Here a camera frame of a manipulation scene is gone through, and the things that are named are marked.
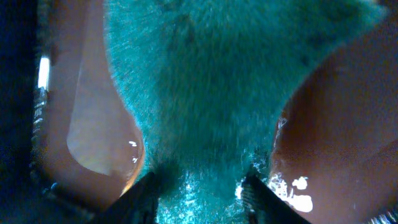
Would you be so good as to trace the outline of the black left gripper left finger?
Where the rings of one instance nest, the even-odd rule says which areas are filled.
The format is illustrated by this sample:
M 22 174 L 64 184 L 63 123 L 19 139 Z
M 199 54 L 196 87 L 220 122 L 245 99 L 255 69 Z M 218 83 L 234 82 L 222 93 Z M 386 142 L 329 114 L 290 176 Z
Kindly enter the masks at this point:
M 159 191 L 156 175 L 148 172 L 104 212 L 94 216 L 93 224 L 156 224 Z

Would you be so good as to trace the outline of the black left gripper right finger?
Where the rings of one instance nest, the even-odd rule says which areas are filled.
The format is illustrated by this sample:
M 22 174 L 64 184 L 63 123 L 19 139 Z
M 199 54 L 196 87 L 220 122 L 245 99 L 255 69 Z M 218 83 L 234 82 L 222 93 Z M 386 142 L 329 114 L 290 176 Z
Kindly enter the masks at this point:
M 247 175 L 242 183 L 244 210 L 249 223 L 310 224 L 284 203 L 256 175 Z

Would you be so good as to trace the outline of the green yellow sponge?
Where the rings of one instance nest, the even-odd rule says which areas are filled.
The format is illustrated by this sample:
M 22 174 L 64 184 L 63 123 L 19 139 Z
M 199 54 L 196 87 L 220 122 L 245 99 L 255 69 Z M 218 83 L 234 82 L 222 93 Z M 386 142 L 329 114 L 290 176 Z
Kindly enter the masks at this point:
M 106 1 L 114 85 L 142 133 L 156 223 L 247 223 L 236 189 L 266 180 L 284 106 L 376 1 Z

